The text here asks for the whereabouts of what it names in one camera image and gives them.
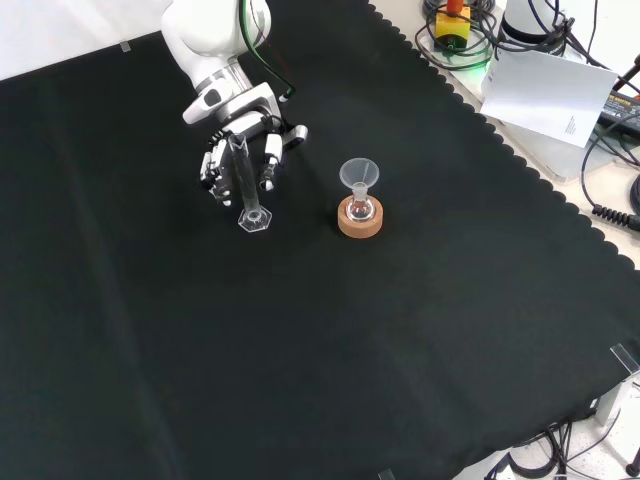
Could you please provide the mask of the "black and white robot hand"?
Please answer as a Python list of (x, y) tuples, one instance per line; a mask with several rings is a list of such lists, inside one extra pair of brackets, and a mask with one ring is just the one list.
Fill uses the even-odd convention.
[(265, 191), (274, 189), (284, 153), (302, 144), (308, 136), (306, 126), (285, 120), (271, 87), (265, 82), (232, 94), (220, 80), (214, 81), (183, 113), (188, 124), (208, 117), (213, 117), (219, 128), (210, 137), (204, 153), (200, 183), (226, 207), (232, 204), (233, 192), (231, 136), (243, 136), (248, 141), (260, 135), (266, 137), (264, 164), (258, 175), (258, 184)]

